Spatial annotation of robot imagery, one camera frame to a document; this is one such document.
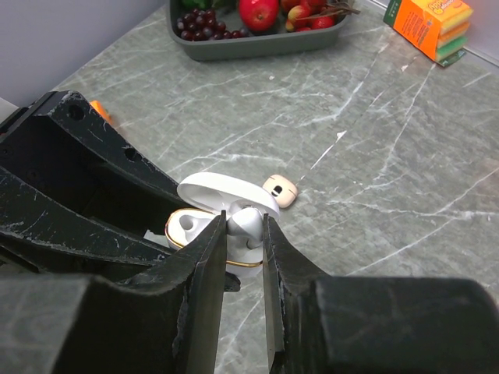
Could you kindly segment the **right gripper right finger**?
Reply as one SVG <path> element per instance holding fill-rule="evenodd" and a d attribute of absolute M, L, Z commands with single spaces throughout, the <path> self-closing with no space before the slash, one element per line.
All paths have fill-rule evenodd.
<path fill-rule="evenodd" d="M 325 273 L 263 223 L 272 373 L 495 373 L 498 309 L 470 279 Z"/>

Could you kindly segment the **white earbud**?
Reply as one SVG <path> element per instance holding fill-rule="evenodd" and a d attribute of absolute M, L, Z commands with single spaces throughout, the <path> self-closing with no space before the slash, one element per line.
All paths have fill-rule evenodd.
<path fill-rule="evenodd" d="M 263 241 L 263 216 L 252 206 L 244 207 L 230 216 L 227 233 L 231 243 L 238 249 L 253 250 Z"/>

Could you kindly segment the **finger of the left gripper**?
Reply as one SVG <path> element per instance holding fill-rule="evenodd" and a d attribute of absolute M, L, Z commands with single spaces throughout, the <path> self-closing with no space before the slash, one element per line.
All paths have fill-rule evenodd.
<path fill-rule="evenodd" d="M 1 245 L 41 273 L 92 273 L 122 281 L 173 251 L 145 239 L 149 224 L 107 192 L 81 213 L 1 170 Z"/>
<path fill-rule="evenodd" d="M 177 183 L 75 90 L 51 91 L 1 123 L 1 165 L 87 217 L 165 218 Z"/>

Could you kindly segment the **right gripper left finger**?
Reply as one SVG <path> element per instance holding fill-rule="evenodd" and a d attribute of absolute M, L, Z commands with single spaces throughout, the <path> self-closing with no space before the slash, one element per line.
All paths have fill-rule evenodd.
<path fill-rule="evenodd" d="M 226 219 L 115 284 L 93 275 L 1 279 L 4 373 L 211 373 L 225 284 Z"/>

